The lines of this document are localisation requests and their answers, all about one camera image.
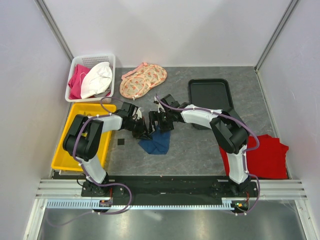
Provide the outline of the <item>blue paper napkin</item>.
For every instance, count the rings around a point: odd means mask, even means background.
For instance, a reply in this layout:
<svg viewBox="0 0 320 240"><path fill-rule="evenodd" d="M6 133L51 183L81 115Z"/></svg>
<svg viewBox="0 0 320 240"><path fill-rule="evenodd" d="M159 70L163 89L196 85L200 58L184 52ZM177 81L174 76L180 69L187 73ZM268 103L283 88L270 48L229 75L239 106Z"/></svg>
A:
<svg viewBox="0 0 320 240"><path fill-rule="evenodd" d="M150 155L166 155L170 148L171 132L161 132L159 126L151 134L152 139L141 139L138 145Z"/></svg>

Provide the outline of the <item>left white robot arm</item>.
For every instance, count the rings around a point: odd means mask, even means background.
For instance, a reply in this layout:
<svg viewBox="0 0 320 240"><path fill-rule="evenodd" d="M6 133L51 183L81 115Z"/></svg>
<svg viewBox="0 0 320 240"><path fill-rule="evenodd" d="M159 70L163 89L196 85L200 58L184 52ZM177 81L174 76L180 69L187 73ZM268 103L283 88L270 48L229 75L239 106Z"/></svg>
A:
<svg viewBox="0 0 320 240"><path fill-rule="evenodd" d="M124 102L120 109L105 115L77 114L64 137L62 147L80 165L92 191L99 197L110 191L108 174L98 158L103 133L127 130L135 139L151 139L140 107Z"/></svg>

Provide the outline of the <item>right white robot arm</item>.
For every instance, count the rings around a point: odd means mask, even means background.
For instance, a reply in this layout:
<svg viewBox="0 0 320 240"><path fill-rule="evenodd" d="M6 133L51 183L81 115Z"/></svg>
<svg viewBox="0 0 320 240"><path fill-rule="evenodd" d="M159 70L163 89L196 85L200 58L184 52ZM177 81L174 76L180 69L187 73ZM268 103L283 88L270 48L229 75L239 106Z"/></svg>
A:
<svg viewBox="0 0 320 240"><path fill-rule="evenodd" d="M242 196L247 191L246 182L249 180L245 156L249 130L234 109L224 111L179 104L170 94L162 99L155 96L154 103L157 110L149 113L151 129L169 132L174 129L174 122L179 122L212 130L219 147L227 153L228 176L232 181L229 191L235 197Z"/></svg>

